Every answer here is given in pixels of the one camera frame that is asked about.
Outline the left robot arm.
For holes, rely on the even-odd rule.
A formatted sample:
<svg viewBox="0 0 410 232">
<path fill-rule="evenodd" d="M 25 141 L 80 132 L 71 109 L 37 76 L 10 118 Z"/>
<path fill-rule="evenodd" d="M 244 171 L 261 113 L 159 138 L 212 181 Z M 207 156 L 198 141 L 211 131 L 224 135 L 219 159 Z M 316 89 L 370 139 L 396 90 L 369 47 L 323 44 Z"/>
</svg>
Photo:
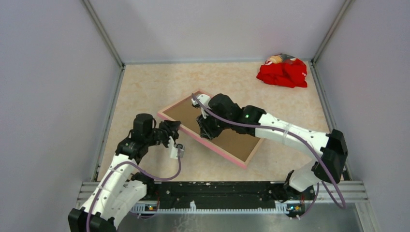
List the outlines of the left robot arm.
<svg viewBox="0 0 410 232">
<path fill-rule="evenodd" d="M 129 180 L 138 170 L 149 180 L 169 181 L 182 169 L 184 145 L 178 144 L 180 121 L 156 122 L 151 114 L 137 114 L 133 128 L 117 145 L 112 162 L 91 196 L 68 214 L 72 232 L 115 232 L 134 205 L 141 199 L 149 200 L 155 187 L 147 181 Z M 178 160 L 178 171 L 171 177 L 156 177 L 143 170 L 139 163 L 151 146 L 163 145 L 170 157 Z"/>
</svg>

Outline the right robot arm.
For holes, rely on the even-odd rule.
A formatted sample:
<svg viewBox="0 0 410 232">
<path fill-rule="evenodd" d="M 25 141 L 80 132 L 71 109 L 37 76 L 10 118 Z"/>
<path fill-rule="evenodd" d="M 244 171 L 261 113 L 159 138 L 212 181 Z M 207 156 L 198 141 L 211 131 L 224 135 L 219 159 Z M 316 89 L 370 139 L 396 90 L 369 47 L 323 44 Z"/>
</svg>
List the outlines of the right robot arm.
<svg viewBox="0 0 410 232">
<path fill-rule="evenodd" d="M 297 199 L 303 191 L 315 184 L 332 184 L 337 187 L 341 181 L 348 156 L 344 134 L 336 129 L 320 132 L 302 128 L 283 121 L 264 109 L 247 105 L 240 107 L 229 96 L 217 94 L 192 94 L 191 103 L 201 110 L 196 121 L 200 136 L 213 140 L 225 130 L 262 138 L 301 151 L 311 161 L 298 170 L 291 170 L 283 185 L 283 192 L 289 199 Z"/>
</svg>

